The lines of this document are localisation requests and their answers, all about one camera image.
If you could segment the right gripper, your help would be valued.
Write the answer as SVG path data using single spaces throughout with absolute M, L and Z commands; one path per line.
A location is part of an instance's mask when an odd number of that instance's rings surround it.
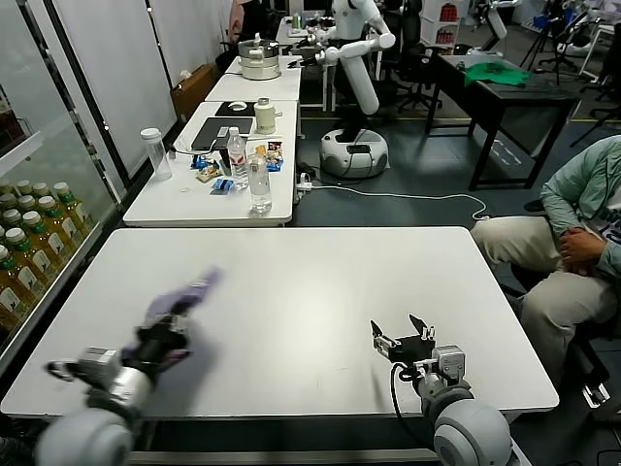
M 409 315 L 409 320 L 418 332 L 416 336 L 399 338 L 397 341 L 383 333 L 374 320 L 370 321 L 373 346 L 386 359 L 396 359 L 405 364 L 430 359 L 436 347 L 435 327 L 429 326 L 419 317 Z

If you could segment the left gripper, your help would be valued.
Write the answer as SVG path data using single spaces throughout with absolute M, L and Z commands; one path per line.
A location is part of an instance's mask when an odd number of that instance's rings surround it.
M 131 367 L 141 372 L 164 372 L 189 356 L 189 340 L 175 316 L 163 316 L 137 331 L 138 345 Z

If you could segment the seated person left hand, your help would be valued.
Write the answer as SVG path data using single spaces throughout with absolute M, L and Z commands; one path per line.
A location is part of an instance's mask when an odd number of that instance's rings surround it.
M 582 277 L 593 276 L 604 248 L 565 249 L 562 252 L 564 268 L 567 272 Z

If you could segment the seated person right hand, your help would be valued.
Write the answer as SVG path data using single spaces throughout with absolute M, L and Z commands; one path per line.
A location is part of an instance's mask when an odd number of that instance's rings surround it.
M 606 242 L 583 228 L 567 230 L 561 237 L 561 255 L 568 261 L 591 261 L 599 259 Z

